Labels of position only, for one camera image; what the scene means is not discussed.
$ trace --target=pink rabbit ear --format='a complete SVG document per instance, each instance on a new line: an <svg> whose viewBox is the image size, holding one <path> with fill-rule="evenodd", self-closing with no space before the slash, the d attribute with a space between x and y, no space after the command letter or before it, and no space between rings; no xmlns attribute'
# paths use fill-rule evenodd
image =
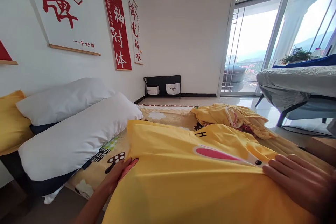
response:
<svg viewBox="0 0 336 224"><path fill-rule="evenodd" d="M201 156L205 156L208 158L214 158L214 159L220 159L220 160L237 160L237 161L242 161L242 159L238 157L231 156L225 152L221 152L219 150L215 150L212 148L208 148L207 146L204 146L206 148L199 148L196 147L194 149L195 153Z"/></svg>

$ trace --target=yellow pillow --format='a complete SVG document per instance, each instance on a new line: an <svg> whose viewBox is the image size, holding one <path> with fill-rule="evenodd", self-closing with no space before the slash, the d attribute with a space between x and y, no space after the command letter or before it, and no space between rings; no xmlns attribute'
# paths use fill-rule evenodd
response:
<svg viewBox="0 0 336 224"><path fill-rule="evenodd" d="M105 212L109 223L309 223L261 166L276 153L223 124L197 131L129 121L133 161Z"/></svg>
<svg viewBox="0 0 336 224"><path fill-rule="evenodd" d="M16 103L25 98L21 90L0 98L0 156L16 151L21 144L34 135Z"/></svg>

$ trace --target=cartoon print blanket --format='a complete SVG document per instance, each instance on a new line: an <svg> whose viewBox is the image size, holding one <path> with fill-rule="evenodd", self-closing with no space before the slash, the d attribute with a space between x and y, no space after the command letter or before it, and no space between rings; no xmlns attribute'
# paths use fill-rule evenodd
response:
<svg viewBox="0 0 336 224"><path fill-rule="evenodd" d="M203 128L195 116L191 112L193 106L157 106L157 105L140 105L140 110L144 118L142 120L153 123L160 123L183 128L185 130L196 131ZM296 154L317 167L332 172L333 168L320 160L319 158L301 150L298 146L281 136L271 139L256 140L263 146L279 153L279 154ZM94 190L112 167L119 161L124 159L129 153L129 141L127 138L127 130L121 132L116 138L105 144L91 159L91 164L80 169L66 184L68 188L76 191L85 198L90 198Z"/></svg>

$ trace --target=white wall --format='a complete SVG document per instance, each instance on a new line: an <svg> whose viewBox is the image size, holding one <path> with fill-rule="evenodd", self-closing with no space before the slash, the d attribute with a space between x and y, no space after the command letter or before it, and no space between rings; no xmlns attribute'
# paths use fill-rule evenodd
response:
<svg viewBox="0 0 336 224"><path fill-rule="evenodd" d="M140 0L148 76L181 75L182 93L217 94L231 0Z"/></svg>
<svg viewBox="0 0 336 224"><path fill-rule="evenodd" d="M0 40L15 65L0 65L0 96L22 89L30 95L51 86L83 77L100 77L106 85L136 101L145 94L144 66L134 64L132 31L127 0L122 0L132 72L116 71L104 0L87 0L93 10L93 30L101 44L101 56L52 49L39 25L30 0L0 0Z"/></svg>

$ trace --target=wall poster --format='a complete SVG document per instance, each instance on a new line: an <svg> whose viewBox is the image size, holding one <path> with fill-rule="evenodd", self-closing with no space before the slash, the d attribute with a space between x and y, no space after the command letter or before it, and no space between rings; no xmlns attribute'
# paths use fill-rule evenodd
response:
<svg viewBox="0 0 336 224"><path fill-rule="evenodd" d="M139 30L139 16L138 16L138 5L134 0L128 0L129 16L131 18L131 28L132 28L132 43L134 49L134 62L135 64L143 65L141 42L140 42L140 30Z"/></svg>
<svg viewBox="0 0 336 224"><path fill-rule="evenodd" d="M128 47L124 9L121 0L105 0L106 13L111 29L117 70L131 71L131 55Z"/></svg>
<svg viewBox="0 0 336 224"><path fill-rule="evenodd" d="M6 48L0 40L0 65L17 65L18 63L9 56Z"/></svg>
<svg viewBox="0 0 336 224"><path fill-rule="evenodd" d="M34 1L50 47L100 55L86 0Z"/></svg>

